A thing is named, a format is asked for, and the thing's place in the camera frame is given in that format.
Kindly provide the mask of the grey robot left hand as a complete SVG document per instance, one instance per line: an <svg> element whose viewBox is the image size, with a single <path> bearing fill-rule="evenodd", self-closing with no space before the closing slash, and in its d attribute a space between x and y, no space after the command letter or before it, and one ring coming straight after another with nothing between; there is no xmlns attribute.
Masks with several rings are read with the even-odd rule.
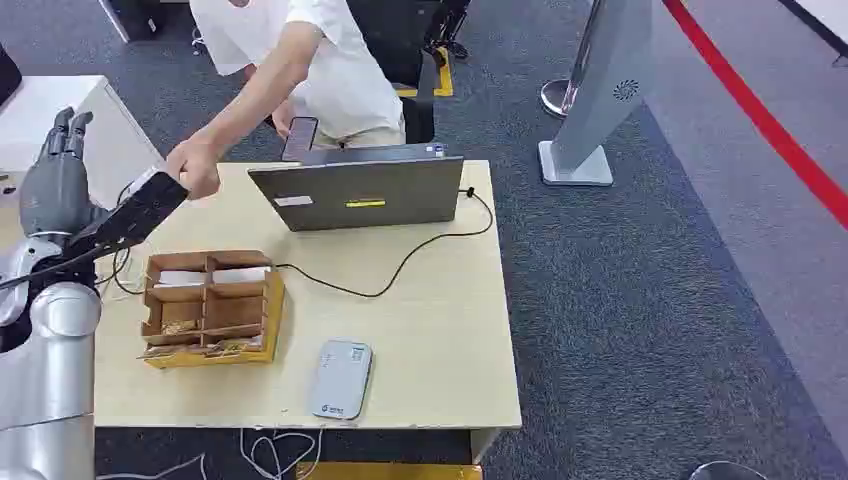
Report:
<svg viewBox="0 0 848 480"><path fill-rule="evenodd" d="M108 215L89 195L83 161L92 120L91 112L77 114L71 107L56 114L19 188L19 218L26 236L72 236Z"/></svg>

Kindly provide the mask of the person's left hand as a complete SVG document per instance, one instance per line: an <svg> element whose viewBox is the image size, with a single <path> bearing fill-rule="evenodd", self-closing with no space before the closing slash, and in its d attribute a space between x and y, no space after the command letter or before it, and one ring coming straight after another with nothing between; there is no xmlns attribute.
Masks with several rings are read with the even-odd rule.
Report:
<svg viewBox="0 0 848 480"><path fill-rule="evenodd" d="M295 116L293 103L287 99L283 101L272 113L271 119L274 124L277 134L287 139L290 133L290 123Z"/></svg>

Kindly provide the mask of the person's right hand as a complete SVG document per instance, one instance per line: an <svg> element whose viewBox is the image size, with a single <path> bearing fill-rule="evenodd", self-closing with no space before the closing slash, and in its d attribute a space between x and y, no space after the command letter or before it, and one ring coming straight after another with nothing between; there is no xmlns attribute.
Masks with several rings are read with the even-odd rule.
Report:
<svg viewBox="0 0 848 480"><path fill-rule="evenodd" d="M166 156L166 171L188 191L190 200L198 200L219 190L220 158L221 151L212 141L193 135Z"/></svg>

